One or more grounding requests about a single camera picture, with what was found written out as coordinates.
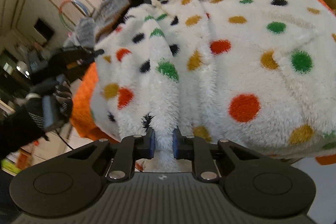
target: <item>yellow dot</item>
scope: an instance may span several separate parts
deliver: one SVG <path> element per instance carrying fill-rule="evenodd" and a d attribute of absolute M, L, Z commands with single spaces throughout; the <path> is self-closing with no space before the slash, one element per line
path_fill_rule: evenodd
<path fill-rule="evenodd" d="M 187 67 L 189 71 L 196 70 L 203 64 L 202 57 L 199 51 L 194 51 L 193 55 L 189 58 Z"/>
<path fill-rule="evenodd" d="M 274 51 L 268 51 L 263 53 L 263 55 L 260 58 L 261 66 L 266 69 L 277 69 L 278 64 L 273 59 L 273 53 Z"/>
<path fill-rule="evenodd" d="M 205 139 L 207 142 L 211 142 L 212 139 L 209 135 L 208 130 L 204 126 L 194 127 L 193 135 Z"/>
<path fill-rule="evenodd" d="M 187 5 L 191 2 L 191 0 L 181 0 L 182 5 Z"/>
<path fill-rule="evenodd" d="M 244 24 L 247 20 L 243 16 L 234 16 L 229 18 L 229 22 L 233 24 Z"/>
<path fill-rule="evenodd" d="M 111 55 L 105 55 L 103 58 L 108 62 L 111 63 Z"/>
<path fill-rule="evenodd" d="M 290 144 L 299 144 L 309 141 L 314 135 L 313 129 L 305 124 L 293 130 L 289 138 Z"/>
<path fill-rule="evenodd" d="M 185 24 L 190 27 L 192 25 L 195 25 L 199 22 L 199 20 L 201 19 L 201 16 L 195 15 L 195 16 L 191 16 L 188 17 L 187 20 L 185 21 Z"/>
<path fill-rule="evenodd" d="M 218 3 L 218 2 L 221 2 L 223 0 L 211 0 L 210 3 Z"/>
<path fill-rule="evenodd" d="M 314 8 L 307 8 L 307 10 L 314 15 L 318 15 L 321 12 L 320 10 Z"/>
<path fill-rule="evenodd" d="M 111 83 L 104 87 L 103 96 L 105 99 L 111 99 L 118 94 L 119 86 L 117 83 Z"/>

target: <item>white logo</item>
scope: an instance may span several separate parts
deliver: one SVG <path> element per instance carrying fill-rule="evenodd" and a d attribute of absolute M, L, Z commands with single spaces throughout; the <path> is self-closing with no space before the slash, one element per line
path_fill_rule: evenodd
<path fill-rule="evenodd" d="M 160 180 L 165 180 L 165 179 L 167 179 L 168 177 L 166 176 L 166 175 L 163 175 L 162 174 L 162 176 L 160 176 L 160 177 L 158 177 Z"/>

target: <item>white fleece blanket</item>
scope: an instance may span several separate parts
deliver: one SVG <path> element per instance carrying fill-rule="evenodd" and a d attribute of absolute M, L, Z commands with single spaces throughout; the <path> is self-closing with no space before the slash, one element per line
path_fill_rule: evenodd
<path fill-rule="evenodd" d="M 155 130 L 145 170 L 185 170 L 177 126 L 277 158 L 336 153 L 336 19 L 317 0 L 152 0 L 127 16 L 96 46 L 106 104 L 91 106 L 112 136 Z"/>

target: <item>black sleeve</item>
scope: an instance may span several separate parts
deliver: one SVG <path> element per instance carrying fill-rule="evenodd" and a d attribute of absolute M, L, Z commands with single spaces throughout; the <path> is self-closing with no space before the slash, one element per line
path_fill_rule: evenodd
<path fill-rule="evenodd" d="M 0 160 L 42 136 L 44 131 L 33 122 L 26 108 L 20 107 L 0 121 Z"/>

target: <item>red dot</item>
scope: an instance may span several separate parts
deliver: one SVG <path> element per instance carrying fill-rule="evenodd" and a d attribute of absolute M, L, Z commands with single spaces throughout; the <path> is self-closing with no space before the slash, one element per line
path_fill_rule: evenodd
<path fill-rule="evenodd" d="M 129 104 L 129 102 L 133 99 L 134 94 L 131 90 L 127 88 L 120 88 L 118 90 L 118 93 L 118 109 L 120 110 Z"/>
<path fill-rule="evenodd" d="M 115 32 L 120 32 L 122 30 L 122 27 L 120 25 L 118 25 L 116 28 L 115 28 Z"/>
<path fill-rule="evenodd" d="M 130 54 L 131 51 L 129 51 L 126 48 L 120 48 L 119 50 L 117 50 L 117 52 L 115 53 L 116 58 L 118 59 L 119 62 L 121 62 L 122 58 L 126 55 L 126 54 Z"/>
<path fill-rule="evenodd" d="M 216 40 L 210 44 L 211 52 L 215 55 L 221 54 L 223 52 L 228 52 L 231 49 L 231 43 L 229 40 Z"/>
<path fill-rule="evenodd" d="M 258 97 L 254 94 L 240 94 L 231 100 L 228 112 L 237 122 L 249 122 L 257 116 L 259 110 Z"/>

